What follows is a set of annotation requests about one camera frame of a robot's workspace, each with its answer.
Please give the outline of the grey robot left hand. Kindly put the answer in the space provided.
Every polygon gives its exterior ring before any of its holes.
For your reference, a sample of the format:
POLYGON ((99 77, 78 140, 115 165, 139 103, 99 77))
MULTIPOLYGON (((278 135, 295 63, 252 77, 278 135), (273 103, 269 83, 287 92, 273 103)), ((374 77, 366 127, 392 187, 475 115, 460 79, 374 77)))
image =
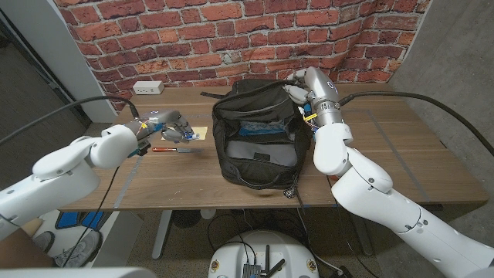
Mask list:
POLYGON ((154 125, 155 131, 160 131, 166 141, 188 143, 199 139, 187 119, 178 110, 155 110, 140 116, 144 123, 154 125))

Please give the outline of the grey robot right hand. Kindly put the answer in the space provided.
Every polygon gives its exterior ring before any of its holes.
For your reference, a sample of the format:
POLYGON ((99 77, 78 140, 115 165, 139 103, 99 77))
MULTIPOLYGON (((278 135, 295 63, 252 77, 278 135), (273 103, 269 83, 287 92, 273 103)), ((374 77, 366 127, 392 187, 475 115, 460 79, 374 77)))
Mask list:
POLYGON ((311 102, 314 105, 317 100, 337 103, 339 100, 336 86, 326 74, 316 67, 297 70, 288 75, 286 81, 291 81, 293 85, 286 84, 283 89, 297 104, 311 102))

